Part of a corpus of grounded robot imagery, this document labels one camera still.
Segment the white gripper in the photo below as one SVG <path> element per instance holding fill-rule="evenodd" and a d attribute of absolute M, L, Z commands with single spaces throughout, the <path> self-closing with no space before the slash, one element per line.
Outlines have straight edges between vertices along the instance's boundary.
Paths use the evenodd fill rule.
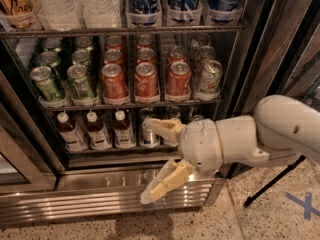
<path fill-rule="evenodd" d="M 170 159 L 164 164 L 141 193 L 140 202 L 143 205 L 156 202 L 184 185 L 195 168 L 200 172 L 209 172 L 222 166 L 220 139 L 212 120 L 193 121 L 185 126 L 178 119 L 146 118 L 144 124 L 167 142 L 178 140 L 178 151 L 184 159 L 179 162 Z"/>

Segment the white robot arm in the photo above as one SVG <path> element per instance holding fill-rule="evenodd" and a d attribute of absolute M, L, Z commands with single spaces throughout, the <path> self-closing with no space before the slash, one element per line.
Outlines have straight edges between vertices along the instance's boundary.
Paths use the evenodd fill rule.
<path fill-rule="evenodd" d="M 181 160 L 169 160 L 140 195 L 153 203 L 184 185 L 196 171 L 215 171 L 239 162 L 251 167 L 290 165 L 300 156 L 320 162 L 320 113 L 291 97 L 271 95 L 252 115 L 182 124 L 147 118 L 146 127 L 177 146 Z"/>

